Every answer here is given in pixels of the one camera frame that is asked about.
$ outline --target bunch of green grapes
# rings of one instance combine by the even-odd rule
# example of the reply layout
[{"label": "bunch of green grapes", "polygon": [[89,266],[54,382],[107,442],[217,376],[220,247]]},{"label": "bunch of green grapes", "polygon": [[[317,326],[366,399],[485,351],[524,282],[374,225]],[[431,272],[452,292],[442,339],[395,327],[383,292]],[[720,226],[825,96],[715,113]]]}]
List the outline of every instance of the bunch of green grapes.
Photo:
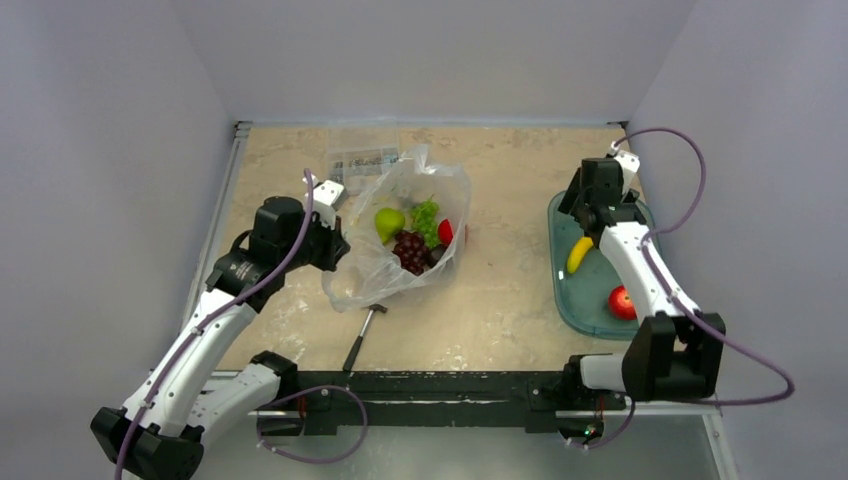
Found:
[{"label": "bunch of green grapes", "polygon": [[412,214],[412,231],[424,236],[424,244],[427,248],[440,245],[442,242],[439,240],[439,225],[436,223],[439,204],[426,200],[413,208],[410,213]]}]

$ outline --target white wall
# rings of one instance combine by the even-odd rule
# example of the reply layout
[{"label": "white wall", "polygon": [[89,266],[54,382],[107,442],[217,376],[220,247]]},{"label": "white wall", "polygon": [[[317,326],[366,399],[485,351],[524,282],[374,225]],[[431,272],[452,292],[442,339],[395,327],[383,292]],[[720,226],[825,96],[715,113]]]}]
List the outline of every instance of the white wall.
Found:
[{"label": "white wall", "polygon": [[4,2],[0,92],[0,477],[107,478],[88,423],[178,329],[232,126],[167,0]]},{"label": "white wall", "polygon": [[173,0],[236,118],[630,118],[695,0]]},{"label": "white wall", "polygon": [[[848,3],[700,0],[630,130],[674,126],[701,144],[706,193],[691,224],[663,239],[681,283],[728,332],[790,370],[798,393],[726,409],[746,479],[844,478],[848,415]],[[668,225],[696,165],[663,135],[633,141],[642,183]],[[782,388],[738,355],[720,393]]]}]

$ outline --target green pear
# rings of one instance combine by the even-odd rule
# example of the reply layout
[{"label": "green pear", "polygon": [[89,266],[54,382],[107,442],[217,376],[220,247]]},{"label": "green pear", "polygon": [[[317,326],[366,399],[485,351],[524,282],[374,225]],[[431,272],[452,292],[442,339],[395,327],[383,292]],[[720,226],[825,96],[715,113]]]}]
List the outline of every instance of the green pear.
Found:
[{"label": "green pear", "polygon": [[404,225],[406,225],[406,217],[403,212],[394,208],[383,208],[374,216],[374,226],[383,243],[388,242],[397,232],[403,230]]}]

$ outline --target white translucent bag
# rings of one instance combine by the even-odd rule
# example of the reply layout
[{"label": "white translucent bag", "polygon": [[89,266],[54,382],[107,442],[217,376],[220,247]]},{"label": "white translucent bag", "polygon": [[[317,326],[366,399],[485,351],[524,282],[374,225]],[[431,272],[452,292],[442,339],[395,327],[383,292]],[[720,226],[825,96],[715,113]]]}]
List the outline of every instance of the white translucent bag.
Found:
[{"label": "white translucent bag", "polygon": [[[350,253],[335,272],[324,272],[321,284],[336,311],[411,302],[435,294],[450,283],[465,250],[465,225],[471,206],[471,180],[459,165],[428,162],[427,145],[404,152],[377,181],[359,194],[345,218]],[[447,218],[454,239],[439,263],[420,276],[404,270],[400,259],[380,242],[374,216],[384,207],[404,212],[425,200],[439,204],[437,218]]]}]

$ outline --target teal plastic tray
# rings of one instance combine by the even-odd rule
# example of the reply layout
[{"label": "teal plastic tray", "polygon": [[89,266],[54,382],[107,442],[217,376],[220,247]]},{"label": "teal plastic tray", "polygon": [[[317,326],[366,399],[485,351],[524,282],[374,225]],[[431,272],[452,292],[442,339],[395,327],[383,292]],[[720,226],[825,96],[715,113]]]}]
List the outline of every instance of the teal plastic tray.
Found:
[{"label": "teal plastic tray", "polygon": [[621,280],[601,252],[590,250],[577,272],[573,275],[565,272],[565,261],[575,242],[583,236],[583,230],[571,216],[557,211],[564,194],[556,194],[548,205],[551,273],[559,316],[578,332],[591,337],[632,340],[638,322],[619,320],[609,311],[609,294],[621,285]]}]

